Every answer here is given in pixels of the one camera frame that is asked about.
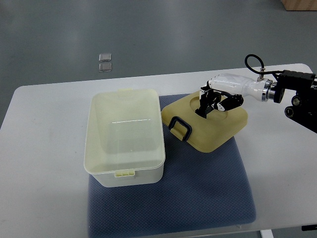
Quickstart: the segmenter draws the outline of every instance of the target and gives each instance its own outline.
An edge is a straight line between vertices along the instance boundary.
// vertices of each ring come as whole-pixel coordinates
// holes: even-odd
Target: case handle
[[[186,134],[184,135],[182,141],[187,141],[190,134],[192,133],[192,127],[186,122],[184,121],[182,118],[178,117],[178,116],[174,116],[172,117],[172,119],[170,120],[170,123],[168,125],[168,129],[172,130],[172,128],[175,126],[176,122],[179,122],[183,127],[185,127],[187,129]]]

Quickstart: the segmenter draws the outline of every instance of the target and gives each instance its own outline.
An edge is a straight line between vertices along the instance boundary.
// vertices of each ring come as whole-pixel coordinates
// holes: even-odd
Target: white plastic box
[[[99,93],[88,118],[85,170],[105,187],[154,183],[165,150],[159,96],[153,89]]]

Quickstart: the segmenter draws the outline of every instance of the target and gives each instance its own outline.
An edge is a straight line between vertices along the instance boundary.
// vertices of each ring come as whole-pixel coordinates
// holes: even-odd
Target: gray floor
[[[316,26],[317,12],[287,12],[280,0],[1,0],[0,124],[22,85],[237,68],[251,53],[317,72]],[[112,71],[99,73],[108,52]]]

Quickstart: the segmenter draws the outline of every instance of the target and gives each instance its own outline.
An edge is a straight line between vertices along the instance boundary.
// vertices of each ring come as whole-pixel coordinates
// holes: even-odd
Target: blue cushion
[[[160,97],[161,109],[185,95]],[[125,238],[251,223],[256,211],[232,137],[201,153],[163,125],[166,159],[157,183],[106,188],[89,176],[92,238]]]

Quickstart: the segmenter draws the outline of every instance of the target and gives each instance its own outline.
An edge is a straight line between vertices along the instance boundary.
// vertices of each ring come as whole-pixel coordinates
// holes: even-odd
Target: small square tile
[[[99,62],[110,61],[110,60],[111,60],[111,53],[103,53],[99,55]]]
[[[108,72],[112,70],[112,63],[105,62],[99,64],[99,72]]]

